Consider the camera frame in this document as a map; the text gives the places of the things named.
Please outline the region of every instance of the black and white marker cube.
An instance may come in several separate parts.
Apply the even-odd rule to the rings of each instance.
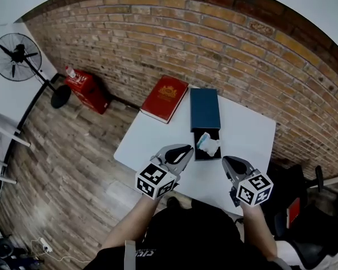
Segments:
[[[267,201],[272,189],[273,182],[266,174],[260,173],[239,183],[237,198],[253,207]]]
[[[148,162],[135,174],[135,188],[152,199],[171,191],[180,179],[163,168]]]

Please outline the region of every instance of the black shirt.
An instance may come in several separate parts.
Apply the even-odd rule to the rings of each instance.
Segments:
[[[123,269],[125,247],[101,250],[84,269]],[[164,209],[136,244],[136,269],[281,269],[244,244],[220,209]]]

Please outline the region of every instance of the tissue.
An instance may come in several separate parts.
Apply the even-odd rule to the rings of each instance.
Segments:
[[[215,152],[220,147],[220,140],[213,140],[210,138],[210,134],[204,132],[197,143],[198,149],[208,153],[210,157],[215,155]]]

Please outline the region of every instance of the fan base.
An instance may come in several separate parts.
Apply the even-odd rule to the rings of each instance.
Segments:
[[[64,106],[70,98],[72,90],[67,85],[60,86],[51,96],[51,106],[58,109]]]

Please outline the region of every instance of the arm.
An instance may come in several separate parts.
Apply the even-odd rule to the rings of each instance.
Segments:
[[[123,246],[125,240],[144,237],[160,199],[152,200],[143,195],[134,208],[111,230],[102,249]]]
[[[256,246],[268,261],[277,257],[277,243],[275,242],[264,214],[259,205],[250,207],[241,203],[244,216],[244,242]]]

